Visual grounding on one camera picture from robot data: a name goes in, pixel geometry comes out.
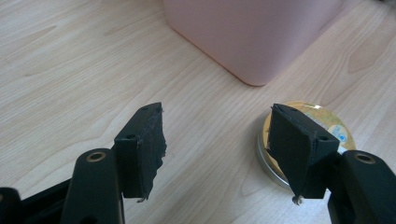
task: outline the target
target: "pink plastic bin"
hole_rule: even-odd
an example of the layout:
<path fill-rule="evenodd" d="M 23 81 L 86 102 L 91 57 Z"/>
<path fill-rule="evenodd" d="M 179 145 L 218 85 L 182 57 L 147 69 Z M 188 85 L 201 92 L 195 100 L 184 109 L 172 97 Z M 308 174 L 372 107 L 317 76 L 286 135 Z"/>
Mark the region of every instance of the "pink plastic bin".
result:
<path fill-rule="evenodd" d="M 267 84 L 360 0 L 163 0 L 169 24 L 253 86 Z"/>

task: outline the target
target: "light wood grain surface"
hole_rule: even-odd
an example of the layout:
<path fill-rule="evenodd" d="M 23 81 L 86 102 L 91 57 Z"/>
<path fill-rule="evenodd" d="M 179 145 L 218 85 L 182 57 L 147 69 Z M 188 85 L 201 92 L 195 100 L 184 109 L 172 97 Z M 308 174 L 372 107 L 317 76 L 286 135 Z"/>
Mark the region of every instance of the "light wood grain surface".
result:
<path fill-rule="evenodd" d="M 127 223 L 330 223 L 327 198 L 291 202 L 256 155 L 273 103 L 332 110 L 358 149 L 396 171 L 396 9 L 363 0 L 264 87 L 251 87 L 166 23 L 161 0 L 0 3 L 0 186 L 22 198 L 111 147 L 163 102 L 167 155 Z"/>

